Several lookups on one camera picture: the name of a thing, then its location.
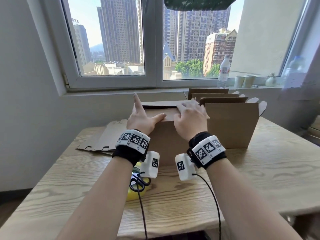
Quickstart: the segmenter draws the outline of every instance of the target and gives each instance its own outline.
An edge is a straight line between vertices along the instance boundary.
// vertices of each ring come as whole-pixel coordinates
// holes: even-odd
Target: black scissors handle
[[[131,179],[130,179],[130,184],[129,184],[129,188],[133,191],[133,192],[142,192],[144,191],[144,189],[146,188],[146,186],[149,186],[151,184],[151,179],[148,178],[148,182],[145,182],[141,177],[140,177],[140,173],[132,173],[131,175]],[[132,186],[132,182],[135,182],[135,184],[137,185],[137,188],[134,188]]]

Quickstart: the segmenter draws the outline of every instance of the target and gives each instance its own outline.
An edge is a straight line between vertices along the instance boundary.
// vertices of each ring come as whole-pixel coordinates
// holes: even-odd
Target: black cable
[[[213,195],[213,198],[214,198],[214,201],[216,202],[216,206],[217,206],[217,210],[218,210],[218,218],[219,218],[219,240],[221,240],[221,218],[220,218],[220,211],[219,211],[219,206],[218,206],[218,202],[217,202],[217,199],[216,197],[214,196],[214,192],[212,191],[211,187],[209,186],[209,184],[207,183],[207,181],[202,177],[200,176],[199,174],[196,174],[196,173],[193,173],[192,175],[197,175],[199,176],[200,178],[203,179],[203,181],[207,184],[207,186],[209,187],[212,195]]]
[[[140,174],[145,173],[145,172],[140,172],[137,174],[137,177],[139,179]],[[142,206],[142,200],[141,200],[141,196],[140,196],[140,190],[139,190],[139,184],[137,183],[137,190],[138,190],[138,196],[139,196],[139,201],[140,201],[140,205],[141,205],[141,211],[142,211],[142,219],[143,219],[143,225],[144,225],[144,233],[146,235],[146,240],[148,240],[148,235],[147,235],[147,226],[146,226],[146,219],[144,217],[144,211],[143,211],[143,206]]]

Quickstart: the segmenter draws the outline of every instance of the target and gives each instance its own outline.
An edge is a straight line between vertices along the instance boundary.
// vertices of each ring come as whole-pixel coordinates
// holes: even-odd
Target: wooden table
[[[110,160],[75,150],[98,129],[84,129],[76,137],[0,229],[1,240],[57,236]],[[227,156],[278,212],[320,210],[318,146],[260,118],[249,148],[230,149]],[[214,199],[202,179],[182,182],[176,168],[163,168],[152,182],[142,198],[150,238],[217,227]],[[138,200],[127,202],[118,237],[144,238]]]

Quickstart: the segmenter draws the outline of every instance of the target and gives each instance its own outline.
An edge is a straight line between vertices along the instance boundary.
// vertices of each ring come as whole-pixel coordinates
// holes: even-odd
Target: white cup
[[[244,88],[251,88],[252,85],[254,84],[254,79],[255,78],[256,78],[255,75],[245,75],[243,87]]]
[[[234,88],[242,88],[244,81],[245,81],[244,76],[236,76],[234,79]]]

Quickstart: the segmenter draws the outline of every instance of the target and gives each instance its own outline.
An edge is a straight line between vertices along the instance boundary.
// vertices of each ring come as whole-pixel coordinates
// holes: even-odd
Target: sky
[[[68,0],[71,17],[79,20],[88,36],[89,46],[102,43],[97,7],[100,0]],[[236,0],[231,5],[228,29],[238,31],[244,0]]]

